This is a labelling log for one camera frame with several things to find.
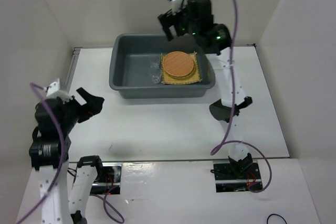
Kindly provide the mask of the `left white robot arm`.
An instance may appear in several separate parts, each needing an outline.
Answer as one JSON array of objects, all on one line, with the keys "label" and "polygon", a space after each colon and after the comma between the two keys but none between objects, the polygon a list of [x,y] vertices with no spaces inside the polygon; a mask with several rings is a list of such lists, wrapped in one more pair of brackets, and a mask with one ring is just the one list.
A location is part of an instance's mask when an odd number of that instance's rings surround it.
[{"label": "left white robot arm", "polygon": [[80,104],[59,88],[47,87],[46,91],[46,98],[35,107],[37,126],[29,148],[31,166],[39,181],[41,199],[37,206],[41,207],[41,222],[87,223],[91,187],[103,179],[104,168],[98,155],[81,157],[75,181],[68,190],[69,134],[76,124],[101,112],[104,98],[78,88],[77,93],[85,100],[85,104]]}]

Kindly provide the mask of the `orange round woven tray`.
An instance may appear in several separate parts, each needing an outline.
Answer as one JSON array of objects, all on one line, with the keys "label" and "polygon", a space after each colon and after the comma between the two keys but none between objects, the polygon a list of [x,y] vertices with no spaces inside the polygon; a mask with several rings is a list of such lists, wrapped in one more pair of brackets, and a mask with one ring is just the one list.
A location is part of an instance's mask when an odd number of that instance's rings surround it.
[{"label": "orange round woven tray", "polygon": [[184,78],[193,72],[195,62],[189,54],[174,51],[163,56],[162,67],[169,76]]}]

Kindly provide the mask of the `clear plastic cup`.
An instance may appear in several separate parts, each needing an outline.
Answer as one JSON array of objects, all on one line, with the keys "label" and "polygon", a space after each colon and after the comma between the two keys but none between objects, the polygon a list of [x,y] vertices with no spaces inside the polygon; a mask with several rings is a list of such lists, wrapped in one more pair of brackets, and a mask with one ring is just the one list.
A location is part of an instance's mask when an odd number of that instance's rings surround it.
[{"label": "clear plastic cup", "polygon": [[151,69],[159,69],[161,64],[161,57],[160,56],[150,56],[149,63]]},{"label": "clear plastic cup", "polygon": [[150,77],[153,83],[158,84],[161,82],[162,78],[162,71],[160,68],[158,69],[151,69],[150,70]]}]

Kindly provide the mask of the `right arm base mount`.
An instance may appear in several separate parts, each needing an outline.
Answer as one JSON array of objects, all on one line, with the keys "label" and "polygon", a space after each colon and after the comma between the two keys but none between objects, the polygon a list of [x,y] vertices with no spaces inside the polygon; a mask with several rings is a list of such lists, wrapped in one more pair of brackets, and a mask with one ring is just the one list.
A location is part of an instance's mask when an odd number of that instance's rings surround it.
[{"label": "right arm base mount", "polygon": [[210,172],[214,175],[217,193],[259,191],[263,189],[257,162],[244,160],[214,161]]}]

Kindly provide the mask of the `grey plastic bin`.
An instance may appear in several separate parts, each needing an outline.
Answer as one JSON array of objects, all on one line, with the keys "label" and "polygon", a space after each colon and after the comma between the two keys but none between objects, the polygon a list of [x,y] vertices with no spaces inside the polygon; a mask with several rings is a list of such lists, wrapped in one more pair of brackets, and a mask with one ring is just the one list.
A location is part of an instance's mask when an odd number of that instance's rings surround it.
[{"label": "grey plastic bin", "polygon": [[[154,83],[150,61],[173,51],[196,53],[201,81],[194,84]],[[215,85],[214,71],[191,36],[168,41],[165,35],[122,34],[114,43],[109,86],[124,99],[199,98]]]}]

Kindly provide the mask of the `square bamboo mat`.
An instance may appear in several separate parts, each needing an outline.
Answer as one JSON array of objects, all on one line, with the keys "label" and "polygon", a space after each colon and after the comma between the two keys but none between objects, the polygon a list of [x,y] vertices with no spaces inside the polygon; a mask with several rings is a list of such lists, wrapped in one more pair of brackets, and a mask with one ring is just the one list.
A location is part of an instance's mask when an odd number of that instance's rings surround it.
[{"label": "square bamboo mat", "polygon": [[198,83],[201,82],[202,78],[200,75],[200,71],[199,71],[199,66],[198,66],[198,62],[197,62],[197,53],[193,52],[191,54],[189,54],[189,56],[191,56],[191,58],[194,60],[195,62],[195,70],[196,70],[196,74],[193,75],[191,78],[188,79],[173,79],[173,78],[169,78],[168,76],[166,76],[165,74],[163,74],[163,67],[162,67],[162,59],[163,59],[164,54],[161,54],[161,71],[162,71],[162,83],[163,84],[170,84],[170,85],[187,85],[187,84],[194,84],[194,83]]}]

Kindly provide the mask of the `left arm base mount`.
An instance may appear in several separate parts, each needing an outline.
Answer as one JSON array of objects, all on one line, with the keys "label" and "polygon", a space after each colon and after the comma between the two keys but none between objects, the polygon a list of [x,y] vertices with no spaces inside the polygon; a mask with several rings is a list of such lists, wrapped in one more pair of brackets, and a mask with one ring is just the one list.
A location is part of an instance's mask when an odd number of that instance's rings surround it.
[{"label": "left arm base mount", "polygon": [[111,189],[110,195],[118,195],[120,193],[121,173],[121,164],[103,164],[101,173],[94,180],[90,193],[105,195]]}]

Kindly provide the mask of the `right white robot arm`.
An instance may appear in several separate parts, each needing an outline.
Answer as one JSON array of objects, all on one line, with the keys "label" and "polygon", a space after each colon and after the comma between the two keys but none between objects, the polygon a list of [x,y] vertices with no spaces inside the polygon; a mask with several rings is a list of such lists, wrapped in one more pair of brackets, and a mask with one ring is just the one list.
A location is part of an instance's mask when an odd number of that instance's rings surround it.
[{"label": "right white robot arm", "polygon": [[172,7],[158,16],[169,41],[170,31],[175,28],[177,36],[191,35],[200,46],[215,72],[220,99],[209,106],[211,115],[224,126],[223,140],[211,150],[215,155],[226,143],[232,143],[228,159],[231,175],[242,178],[248,173],[253,159],[239,135],[237,118],[240,110],[252,104],[251,97],[240,87],[233,61],[234,40],[224,24],[214,22],[211,0],[168,0]]}]

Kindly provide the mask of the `aluminium frame rail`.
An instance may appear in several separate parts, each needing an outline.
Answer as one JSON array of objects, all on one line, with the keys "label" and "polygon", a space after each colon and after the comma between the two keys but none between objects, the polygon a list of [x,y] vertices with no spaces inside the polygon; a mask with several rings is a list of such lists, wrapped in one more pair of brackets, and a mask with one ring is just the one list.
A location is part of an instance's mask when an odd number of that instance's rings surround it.
[{"label": "aluminium frame rail", "polygon": [[70,66],[69,66],[69,69],[68,69],[68,72],[67,72],[67,75],[66,75],[66,78],[65,78],[65,87],[66,87],[67,90],[70,89],[80,51],[81,51],[81,47],[75,47],[73,52],[72,52]]}]

